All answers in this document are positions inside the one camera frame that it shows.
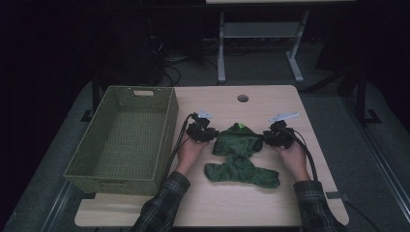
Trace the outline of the grey metal stand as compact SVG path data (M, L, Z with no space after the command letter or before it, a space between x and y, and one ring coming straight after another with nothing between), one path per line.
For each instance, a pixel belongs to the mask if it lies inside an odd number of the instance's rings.
M293 39L292 48L285 52L286 59L297 83L304 81L296 55L305 32L309 11L304 11L299 21L285 22L228 22L220 13L219 52L217 58L218 83L226 82L224 42L226 39Z

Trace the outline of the black stand leg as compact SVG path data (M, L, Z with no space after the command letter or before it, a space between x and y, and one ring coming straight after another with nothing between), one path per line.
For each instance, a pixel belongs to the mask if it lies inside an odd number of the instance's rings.
M99 79L99 74L96 72L92 78L91 81L91 87L92 87L92 108L86 110L81 118L81 122L90 122L95 115L98 106L100 104L100 79Z
M366 109L366 74L362 69L357 70L357 91L355 115L361 126L380 124L381 120L373 109Z

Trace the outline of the woven green basket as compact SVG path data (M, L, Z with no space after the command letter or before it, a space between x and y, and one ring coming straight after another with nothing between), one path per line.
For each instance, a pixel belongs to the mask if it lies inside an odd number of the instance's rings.
M64 177L85 192L156 194L170 168L178 112L171 87L108 87Z

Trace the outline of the green fleece pet garment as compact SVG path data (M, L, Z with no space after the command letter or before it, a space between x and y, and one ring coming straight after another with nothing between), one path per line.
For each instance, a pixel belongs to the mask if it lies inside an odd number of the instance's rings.
M205 176L212 182L239 182L264 189L279 186L276 170L255 166L250 158L263 148L258 135L243 124L235 123L217 136L213 154L225 157L225 162L206 163Z

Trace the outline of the metal floor rail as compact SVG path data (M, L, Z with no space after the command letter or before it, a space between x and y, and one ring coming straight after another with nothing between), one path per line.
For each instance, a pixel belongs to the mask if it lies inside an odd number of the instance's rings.
M347 98L342 98L341 101L346 110L349 112L349 115L352 118L355 126L358 128L358 131L365 140L366 145L370 150L373 159L375 160L375 164L378 167L383 179L385 180L390 192L392 193L396 204L410 224L410 195L405 191L403 185L397 178L391 166L388 164L388 161L384 157L384 153L382 152L380 146L376 144L376 140L368 130L367 124L362 123L359 120L358 116L356 115L355 105L353 104L353 102Z
M67 207L72 191L73 184L69 181L65 181L52 204L51 210L44 221L41 232L53 232L56 229Z

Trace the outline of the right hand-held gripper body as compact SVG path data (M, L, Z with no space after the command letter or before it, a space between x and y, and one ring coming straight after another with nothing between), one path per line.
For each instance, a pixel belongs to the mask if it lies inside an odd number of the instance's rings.
M292 128L288 128L285 122L285 119L293 118L298 116L297 112L294 113L285 113L285 114L278 114L277 116L270 119L271 126L270 130L273 131L273 137L275 140L276 147L283 147L288 149L292 146L293 141L295 140L295 131Z

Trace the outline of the grey tape piece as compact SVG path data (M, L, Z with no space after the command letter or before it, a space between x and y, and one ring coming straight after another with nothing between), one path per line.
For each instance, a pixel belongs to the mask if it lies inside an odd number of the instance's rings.
M339 191L328 191L326 192L326 196L328 199L340 199L343 202L349 201L349 196Z

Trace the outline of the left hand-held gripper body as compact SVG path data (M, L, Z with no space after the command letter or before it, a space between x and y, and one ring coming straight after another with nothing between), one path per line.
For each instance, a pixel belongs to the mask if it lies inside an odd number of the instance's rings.
M204 110L200 110L198 113L192 113L190 117L193 119L193 122L189 124L187 135L194 141L205 141L206 134L211 134L207 132L207 129L209 128L212 115Z

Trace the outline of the person's right hand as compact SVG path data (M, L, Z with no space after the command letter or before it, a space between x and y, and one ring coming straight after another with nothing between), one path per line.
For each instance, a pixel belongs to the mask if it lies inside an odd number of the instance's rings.
M281 160L295 182L310 181L307 169L307 155L299 144L293 144L290 148L275 147Z

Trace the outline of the person's left hand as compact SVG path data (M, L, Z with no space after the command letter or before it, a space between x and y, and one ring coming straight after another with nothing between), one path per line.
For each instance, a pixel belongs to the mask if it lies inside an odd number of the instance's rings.
M185 133L183 135L183 144L177 152L178 163L175 170L187 177L207 145L208 142L196 142Z

